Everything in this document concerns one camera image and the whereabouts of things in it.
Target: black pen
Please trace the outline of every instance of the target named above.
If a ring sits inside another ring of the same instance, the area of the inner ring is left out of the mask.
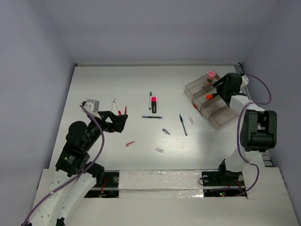
[[[144,119],[163,119],[161,116],[142,116]]]
[[[181,123],[182,123],[182,126],[183,126],[183,130],[184,130],[185,136],[187,136],[187,131],[186,131],[186,128],[185,128],[185,126],[184,126],[183,118],[182,118],[181,114],[179,114],[179,116],[180,116],[180,121],[181,121]]]

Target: pink highlighter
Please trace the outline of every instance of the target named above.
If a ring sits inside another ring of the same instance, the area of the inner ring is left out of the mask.
[[[215,76],[216,76],[216,73],[214,71],[210,71],[208,73],[207,82],[204,85],[205,88],[208,87],[208,86],[210,86],[212,84],[212,81],[215,78]]]

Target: blue pen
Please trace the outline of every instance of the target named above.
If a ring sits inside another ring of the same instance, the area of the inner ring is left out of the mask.
[[[182,126],[183,126],[183,130],[184,130],[185,136],[187,136],[187,131],[186,131],[185,126],[184,126],[183,118],[182,118],[181,114],[179,114],[179,116],[180,116],[180,121],[181,121],[181,123],[182,123]]]
[[[149,110],[151,109],[151,98],[152,98],[152,92],[150,92],[150,99],[149,99]]]

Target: pen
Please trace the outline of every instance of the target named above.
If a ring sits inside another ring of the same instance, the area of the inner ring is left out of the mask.
[[[179,116],[180,116],[180,121],[181,121],[181,123],[182,123],[182,126],[183,126],[183,130],[184,130],[185,136],[187,136],[187,131],[186,131],[185,126],[184,126],[183,118],[182,118],[181,114],[179,114]]]
[[[162,119],[163,117],[161,116],[142,116],[144,119]]]
[[[149,99],[149,110],[151,109],[151,97],[152,97],[152,92],[150,92],[150,99]]]

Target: red wire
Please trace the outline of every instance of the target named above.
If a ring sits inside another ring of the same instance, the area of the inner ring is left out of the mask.
[[[237,180],[234,180],[234,182],[238,184],[240,190],[243,192],[243,189],[241,188],[240,183]]]
[[[103,188],[105,187],[105,183],[107,182],[107,178],[104,180],[104,183],[103,183],[103,185],[102,185],[102,187],[101,187],[101,189],[100,189],[100,195],[102,195],[103,194]]]

